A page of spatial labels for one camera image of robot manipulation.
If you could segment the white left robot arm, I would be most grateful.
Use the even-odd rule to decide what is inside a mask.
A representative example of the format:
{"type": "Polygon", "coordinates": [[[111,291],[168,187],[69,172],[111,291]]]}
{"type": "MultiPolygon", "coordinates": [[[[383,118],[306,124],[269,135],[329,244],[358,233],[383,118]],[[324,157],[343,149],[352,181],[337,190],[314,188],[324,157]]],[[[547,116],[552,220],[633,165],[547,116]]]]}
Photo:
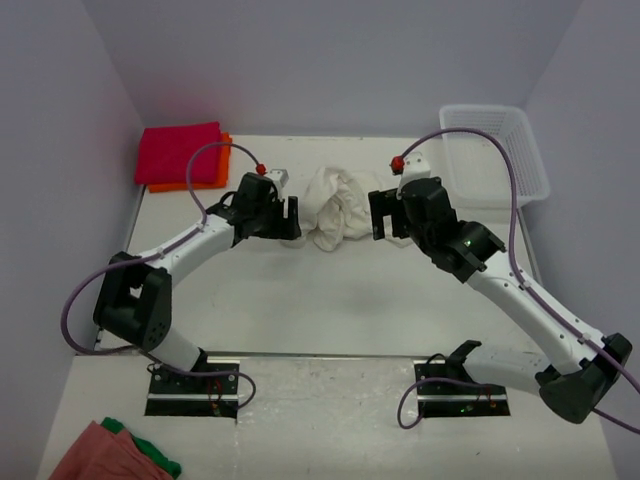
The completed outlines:
{"type": "Polygon", "coordinates": [[[172,325],[173,289],[213,256],[250,237],[299,238],[298,199],[282,194],[287,181],[284,169],[247,173],[191,228],[140,255],[114,255],[94,323],[172,369],[172,380],[183,391],[201,390],[208,379],[204,351],[172,325]]]}

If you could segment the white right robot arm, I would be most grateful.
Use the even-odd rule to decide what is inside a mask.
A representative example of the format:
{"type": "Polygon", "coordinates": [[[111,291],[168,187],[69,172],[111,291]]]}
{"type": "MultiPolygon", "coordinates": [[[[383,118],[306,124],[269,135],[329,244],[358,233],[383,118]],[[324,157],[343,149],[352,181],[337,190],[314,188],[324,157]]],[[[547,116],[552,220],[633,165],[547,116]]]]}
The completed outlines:
{"type": "Polygon", "coordinates": [[[452,353],[448,385],[467,393],[478,384],[525,391],[556,415],[582,423],[620,376],[631,351],[621,334],[605,335],[572,314],[511,258],[486,226],[458,219],[439,178],[368,195],[373,237],[409,238],[440,270],[494,303],[540,348],[539,354],[492,349],[468,341],[452,353]]]}

